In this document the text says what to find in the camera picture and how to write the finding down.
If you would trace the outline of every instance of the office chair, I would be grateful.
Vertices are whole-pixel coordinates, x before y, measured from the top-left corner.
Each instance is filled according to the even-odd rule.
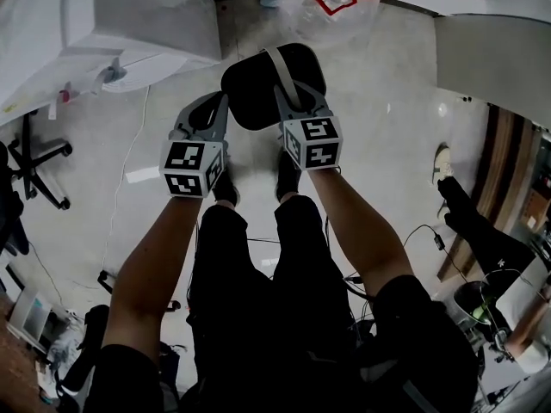
[[[8,167],[8,151],[0,143],[0,252],[5,248],[12,256],[17,251],[28,254],[28,240],[20,217],[23,203],[11,187],[15,172]]]
[[[36,159],[31,158],[31,126],[30,126],[30,116],[36,115],[37,110],[30,114],[25,114],[23,116],[23,135],[22,135],[22,153],[19,153],[16,148],[19,146],[19,139],[14,139],[10,145],[8,145],[8,150],[11,156],[19,165],[19,170],[14,171],[14,175],[17,176],[17,179],[23,178],[25,186],[25,198],[27,200],[33,199],[36,197],[36,190],[38,189],[46,198],[52,202],[52,204],[59,210],[68,210],[71,206],[69,199],[66,197],[59,202],[48,187],[44,184],[42,179],[36,174],[36,167],[42,165],[45,161],[49,161],[52,157],[55,157],[59,154],[62,154],[65,157],[68,157],[72,153],[72,147],[69,143],[59,147],[56,150],[52,150],[49,153],[38,157]]]

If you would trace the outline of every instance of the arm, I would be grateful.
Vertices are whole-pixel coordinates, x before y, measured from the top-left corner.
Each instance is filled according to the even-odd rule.
[[[413,275],[404,247],[388,222],[335,170],[310,171],[338,243],[372,297],[393,278]]]
[[[161,321],[188,251],[202,200],[171,199],[117,277],[103,346],[134,348],[158,362]]]
[[[532,344],[532,336],[536,332],[537,325],[543,319],[549,308],[549,299],[551,298],[551,287],[545,285],[540,294],[547,299],[536,295],[534,301],[524,313],[523,317],[513,330],[511,336],[507,339],[505,347],[513,358],[518,358]]]

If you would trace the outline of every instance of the black pad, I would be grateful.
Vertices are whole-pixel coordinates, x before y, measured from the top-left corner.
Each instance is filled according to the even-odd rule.
[[[316,54],[308,46],[291,43],[278,47],[291,78],[307,84],[325,95],[324,75]],[[233,117],[247,130],[262,130],[280,122],[274,86],[281,83],[276,68],[267,52],[239,61],[222,77],[222,91],[228,94]],[[300,102],[309,110],[313,98],[295,86]]]

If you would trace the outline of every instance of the chair caster wheel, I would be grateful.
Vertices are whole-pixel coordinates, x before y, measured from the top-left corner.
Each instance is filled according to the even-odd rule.
[[[68,157],[71,154],[72,154],[71,144],[65,144],[65,147],[63,147],[63,156]]]

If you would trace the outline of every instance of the person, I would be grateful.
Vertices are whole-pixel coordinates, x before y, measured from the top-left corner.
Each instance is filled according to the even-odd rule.
[[[497,324],[496,328],[502,328],[507,322],[495,308],[495,301],[519,280],[532,262],[541,260],[524,243],[498,231],[481,216],[453,174],[449,147],[441,144],[436,152],[433,170],[433,183],[444,198],[438,218],[469,243],[490,285],[492,321]],[[509,354],[526,373],[537,373],[549,362],[549,352],[536,340],[536,329],[549,308],[550,283],[551,278],[548,278],[517,325],[511,326],[513,331],[505,342]]]
[[[358,348],[343,275],[318,208],[299,193],[300,174],[283,152],[273,280],[254,268],[237,189],[227,171],[220,175],[189,287],[198,382],[179,410],[470,411],[476,357],[415,278],[392,226],[336,170],[309,171],[338,243],[373,299],[377,335]],[[200,208],[200,199],[171,199],[124,263],[86,413],[163,411],[161,321]]]

